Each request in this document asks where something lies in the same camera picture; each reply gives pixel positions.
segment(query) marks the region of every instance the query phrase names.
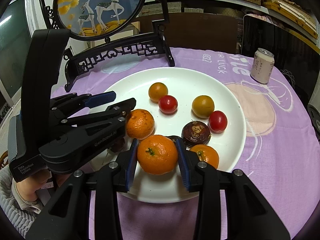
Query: orange cherry tomato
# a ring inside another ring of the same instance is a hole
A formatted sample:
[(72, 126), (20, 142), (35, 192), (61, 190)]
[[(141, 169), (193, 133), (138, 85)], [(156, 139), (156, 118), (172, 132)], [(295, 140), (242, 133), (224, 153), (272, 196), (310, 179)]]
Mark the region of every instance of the orange cherry tomato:
[(157, 82), (151, 85), (148, 93), (152, 101), (158, 102), (161, 97), (168, 94), (168, 88), (165, 84)]
[(211, 166), (218, 168), (219, 155), (215, 149), (204, 144), (198, 144), (193, 146), (190, 151), (195, 152), (199, 160), (202, 162), (209, 163)]

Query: window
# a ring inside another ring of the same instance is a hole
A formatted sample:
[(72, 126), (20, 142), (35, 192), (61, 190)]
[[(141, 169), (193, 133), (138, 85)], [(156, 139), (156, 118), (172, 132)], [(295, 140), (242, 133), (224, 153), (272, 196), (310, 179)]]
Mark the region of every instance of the window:
[(0, 109), (8, 108), (5, 101), (13, 107), (21, 97), (24, 65), (36, 29), (33, 12), (31, 0), (12, 0), (0, 18)]

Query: can lid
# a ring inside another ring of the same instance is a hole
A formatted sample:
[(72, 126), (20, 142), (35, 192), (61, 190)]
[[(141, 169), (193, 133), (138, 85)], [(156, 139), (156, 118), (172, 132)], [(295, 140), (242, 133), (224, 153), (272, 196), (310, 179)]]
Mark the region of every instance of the can lid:
[(258, 48), (258, 51), (260, 51), (261, 53), (266, 54), (268, 56), (271, 56), (271, 57), (275, 56), (270, 51), (267, 51), (266, 49)]

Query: dark brown water chestnut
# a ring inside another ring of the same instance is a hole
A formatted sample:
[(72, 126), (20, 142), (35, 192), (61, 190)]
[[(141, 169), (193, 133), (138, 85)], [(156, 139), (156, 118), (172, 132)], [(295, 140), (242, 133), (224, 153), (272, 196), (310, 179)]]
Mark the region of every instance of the dark brown water chestnut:
[(174, 143), (176, 142), (176, 140), (178, 140), (179, 138), (181, 139), (180, 136), (176, 136), (176, 135), (170, 135), (167, 136), (170, 140), (172, 140)]
[(124, 146), (125, 146), (125, 140), (124, 138), (121, 138), (111, 146), (110, 151), (112, 151), (113, 153), (122, 152), (124, 150)]
[(210, 141), (211, 133), (205, 123), (192, 121), (184, 126), (181, 137), (188, 147), (193, 147), (197, 144), (207, 144)]

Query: purple tablecloth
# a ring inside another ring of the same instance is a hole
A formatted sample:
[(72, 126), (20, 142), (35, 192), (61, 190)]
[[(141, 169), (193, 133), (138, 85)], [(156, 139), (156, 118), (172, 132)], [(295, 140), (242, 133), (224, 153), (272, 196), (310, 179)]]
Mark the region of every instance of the purple tablecloth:
[[(242, 169), (275, 209), (293, 238), (320, 198), (320, 146), (306, 110), (277, 68), (268, 85), (250, 76), (252, 58), (172, 48), (176, 67), (195, 69), (224, 83), (238, 98), (246, 117), (247, 137), (236, 168)], [(164, 56), (118, 56), (98, 63), (76, 81), (71, 92), (98, 94), (132, 73), (167, 66)], [(63, 87), (52, 96), (65, 94)], [(124, 240), (192, 239), (198, 198), (171, 204), (149, 204), (118, 195)], [(227, 237), (222, 196), (221, 238)], [(91, 239), (93, 208), (90, 213)]]

